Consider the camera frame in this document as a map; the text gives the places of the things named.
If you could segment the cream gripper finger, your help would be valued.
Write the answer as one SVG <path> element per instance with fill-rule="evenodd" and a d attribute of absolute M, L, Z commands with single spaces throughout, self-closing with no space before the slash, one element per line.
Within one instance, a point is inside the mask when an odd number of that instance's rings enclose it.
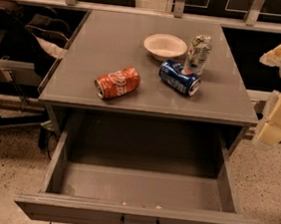
<path fill-rule="evenodd" d="M 278 67 L 281 65 L 281 44 L 260 57 L 259 62 L 268 67 Z"/>
<path fill-rule="evenodd" d="M 272 92 L 263 109 L 252 143 L 258 149 L 269 150 L 281 141 L 281 93 Z"/>

